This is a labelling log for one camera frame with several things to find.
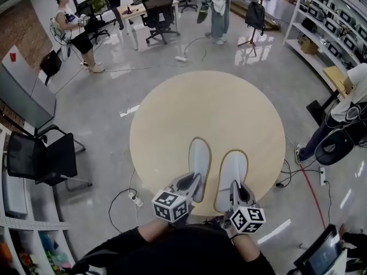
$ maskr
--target backpack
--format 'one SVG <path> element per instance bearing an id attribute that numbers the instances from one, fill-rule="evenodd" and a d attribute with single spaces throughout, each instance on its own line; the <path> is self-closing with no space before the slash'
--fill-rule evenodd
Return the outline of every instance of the backpack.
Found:
<path id="1" fill-rule="evenodd" d="M 248 6 L 245 23 L 247 27 L 251 26 L 257 30 L 261 30 L 261 36 L 264 34 L 265 29 L 265 8 L 263 5 L 257 2 L 251 2 Z"/>

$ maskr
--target white sneaker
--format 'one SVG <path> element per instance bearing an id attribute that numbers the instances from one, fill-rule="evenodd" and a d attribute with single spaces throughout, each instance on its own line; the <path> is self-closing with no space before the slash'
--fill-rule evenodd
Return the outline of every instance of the white sneaker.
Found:
<path id="1" fill-rule="evenodd" d="M 302 147 L 300 146 L 300 144 L 296 144 L 294 146 L 294 159 L 295 159 L 296 164 L 298 164 L 298 165 L 301 164 L 301 160 L 299 160 L 299 156 L 298 156 L 299 151 L 300 151 L 301 148 Z"/>
<path id="2" fill-rule="evenodd" d="M 93 67 L 89 67 L 89 71 L 94 72 L 94 73 L 100 73 L 103 72 L 106 68 L 104 67 L 103 63 L 96 63 L 95 66 Z"/>
<path id="3" fill-rule="evenodd" d="M 217 44 L 217 45 L 220 45 L 220 46 L 224 44 L 223 41 L 222 41 L 222 39 L 214 39 L 214 38 L 212 38 L 212 42 L 215 43 L 215 44 Z"/>

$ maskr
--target polished concrete floor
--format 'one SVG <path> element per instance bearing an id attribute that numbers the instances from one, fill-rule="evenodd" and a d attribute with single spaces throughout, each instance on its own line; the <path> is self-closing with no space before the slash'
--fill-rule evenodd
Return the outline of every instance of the polished concrete floor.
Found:
<path id="1" fill-rule="evenodd" d="M 105 63 L 106 72 L 90 74 L 81 69 L 72 53 L 49 84 L 57 95 L 54 123 L 72 132 L 87 148 L 77 157 L 78 176 L 93 181 L 92 187 L 75 193 L 67 192 L 64 184 L 56 188 L 60 215 L 70 224 L 68 238 L 76 259 L 118 234 L 108 218 L 108 208 L 114 196 L 129 186 L 134 170 L 129 150 L 134 113 L 122 115 L 139 105 L 165 80 L 192 70 L 231 73 L 249 81 L 270 99 L 286 135 L 293 142 L 307 142 L 317 128 L 306 105 L 315 99 L 325 100 L 330 90 L 298 54 L 282 45 L 286 29 L 268 32 L 262 37 L 257 34 L 257 56 L 254 56 L 250 46 L 237 47 L 238 42 L 249 39 L 252 29 L 247 28 L 243 19 L 231 14 L 228 42 L 224 46 L 214 45 L 207 38 L 197 40 L 186 50 L 189 62 L 178 62 L 175 56 L 183 56 L 190 42 L 210 31 L 210 16 L 200 25 L 196 24 L 196 18 L 194 11 L 185 11 L 179 20 L 181 36 L 167 36 L 168 45 L 152 40 L 147 46 L 145 38 L 149 36 L 149 30 L 138 30 L 134 33 L 139 41 L 138 51 L 132 48 L 125 32 L 120 32 L 117 26 L 110 26 L 111 37 L 101 39 L 101 43 L 95 46 L 95 56 Z M 155 65 L 164 66 L 143 69 Z M 299 169 L 288 140 L 286 159 L 292 170 Z M 346 222 L 348 227 L 357 229 L 364 229 L 367 225 L 365 159 L 366 150 L 356 148 L 345 159 L 326 169 L 331 184 L 331 223 Z M 317 170 L 318 166 L 314 163 L 309 168 Z M 319 185 L 317 172 L 310 171 L 307 175 L 325 223 L 328 223 L 328 185 Z M 286 174 L 279 175 L 279 179 L 285 177 Z M 71 187 L 76 185 L 77 182 L 70 182 Z M 152 220 L 150 201 L 153 194 L 136 173 L 131 187 L 138 190 L 145 203 L 137 211 L 139 223 Z M 266 211 L 267 223 L 253 238 L 261 243 L 261 250 L 276 272 L 285 274 L 302 254 L 298 246 L 301 243 L 309 246 L 323 230 L 315 200 L 306 178 L 298 173 L 288 187 L 273 187 L 259 203 Z M 120 231 L 137 225 L 135 207 L 127 194 L 115 201 L 111 216 Z"/>

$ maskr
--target tripod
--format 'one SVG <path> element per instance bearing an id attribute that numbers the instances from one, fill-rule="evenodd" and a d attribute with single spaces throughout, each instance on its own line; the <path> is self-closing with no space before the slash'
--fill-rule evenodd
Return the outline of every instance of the tripod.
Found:
<path id="1" fill-rule="evenodd" d="M 241 43 L 241 44 L 239 44 L 239 45 L 238 45 L 238 47 L 239 47 L 239 46 L 242 46 L 242 45 L 244 45 L 244 44 L 247 44 L 247 43 L 251 44 L 251 45 L 252 45 L 252 50 L 255 52 L 255 57 L 256 57 L 256 56 L 257 56 L 257 54 L 256 54 L 256 50 L 255 50 L 256 45 L 255 45 L 255 43 L 253 42 L 253 38 L 254 38 L 254 36 L 255 36 L 255 32 L 256 32 L 256 29 L 253 29 L 251 39 L 250 39 L 249 41 L 246 41 L 245 43 Z"/>

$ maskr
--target desk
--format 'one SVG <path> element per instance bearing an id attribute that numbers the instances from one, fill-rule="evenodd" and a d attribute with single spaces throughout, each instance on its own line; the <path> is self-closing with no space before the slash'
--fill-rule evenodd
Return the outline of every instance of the desk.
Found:
<path id="1" fill-rule="evenodd" d="M 194 137 L 203 138 L 212 151 L 204 198 L 193 203 L 194 215 L 221 215 L 214 200 L 221 161 L 231 150 L 247 155 L 245 183 L 257 200 L 279 176 L 286 151 L 282 121 L 269 99 L 242 78 L 188 72 L 161 83 L 142 101 L 131 124 L 130 151 L 137 173 L 153 194 L 189 171 Z"/>
<path id="2" fill-rule="evenodd" d="M 176 31 L 178 32 L 178 1 L 174 0 L 172 5 L 174 6 L 174 17 L 175 17 L 175 25 L 176 25 Z M 121 6 L 118 7 L 119 13 L 121 14 L 122 20 L 124 21 L 124 25 L 126 27 L 126 34 L 130 36 L 132 45 L 134 46 L 135 50 L 138 50 L 138 42 L 135 40 L 134 35 L 131 30 L 131 25 L 129 23 L 129 19 L 140 16 L 142 14 L 146 14 L 145 7 L 143 3 L 138 5 L 130 5 L 130 10 L 132 11 L 131 14 L 123 14 L 124 11 L 127 10 L 127 6 Z"/>
<path id="3" fill-rule="evenodd" d="M 343 85 L 344 80 L 345 80 L 345 75 L 341 73 L 339 68 L 337 68 L 336 66 L 331 66 L 331 67 L 325 68 L 323 72 L 327 76 L 327 78 L 333 83 L 336 90 L 331 94 L 331 96 L 322 105 L 320 105 L 319 102 L 315 100 L 306 107 L 318 125 L 320 125 L 321 122 L 325 119 L 325 116 L 326 116 L 325 109 L 333 101 L 336 100 L 339 94 L 341 94 L 341 96 L 344 99 L 347 96 L 347 94 L 345 93 L 344 85 Z"/>

